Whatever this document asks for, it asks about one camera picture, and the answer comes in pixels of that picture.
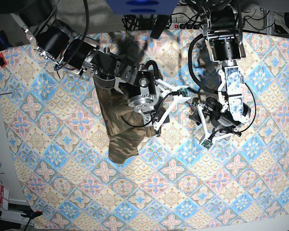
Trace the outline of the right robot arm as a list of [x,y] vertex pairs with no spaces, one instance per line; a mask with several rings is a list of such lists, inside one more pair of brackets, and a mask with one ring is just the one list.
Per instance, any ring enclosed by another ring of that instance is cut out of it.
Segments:
[[158,130],[168,121],[162,108],[170,91],[160,78],[155,61],[137,65],[127,55],[100,51],[96,41],[78,34],[57,18],[54,0],[0,0],[0,14],[15,14],[27,39],[40,56],[58,69],[72,67],[77,74],[89,72],[103,89],[114,89],[127,97],[128,106],[143,118],[143,126]]

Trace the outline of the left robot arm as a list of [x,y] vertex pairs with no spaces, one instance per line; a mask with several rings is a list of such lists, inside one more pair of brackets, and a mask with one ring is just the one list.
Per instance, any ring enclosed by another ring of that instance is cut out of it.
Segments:
[[[197,104],[193,119],[202,124],[202,141],[215,142],[232,135],[241,136],[249,127],[251,108],[243,102],[243,87],[247,84],[237,62],[245,58],[243,23],[240,3],[237,0],[188,0],[187,4],[200,16],[202,33],[192,40],[188,49],[188,70],[193,81],[204,91],[217,98],[208,97]],[[204,39],[210,49],[210,60],[220,68],[219,85],[214,89],[205,86],[193,70],[192,51],[197,42]]]

